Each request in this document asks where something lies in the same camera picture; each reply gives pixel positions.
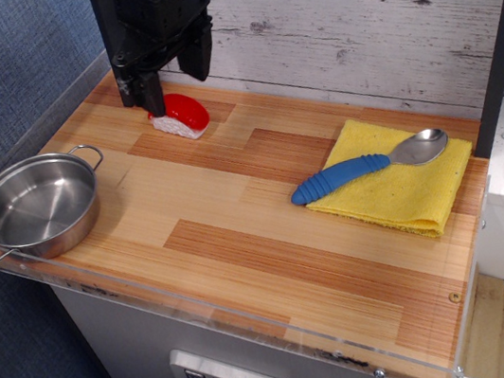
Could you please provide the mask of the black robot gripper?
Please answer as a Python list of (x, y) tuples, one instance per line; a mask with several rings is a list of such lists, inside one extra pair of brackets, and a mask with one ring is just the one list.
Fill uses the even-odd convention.
[(155, 117), (166, 114), (159, 70), (176, 60), (179, 69), (198, 81), (211, 63), (210, 0), (114, 0), (124, 27), (114, 63), (134, 81), (137, 104)]

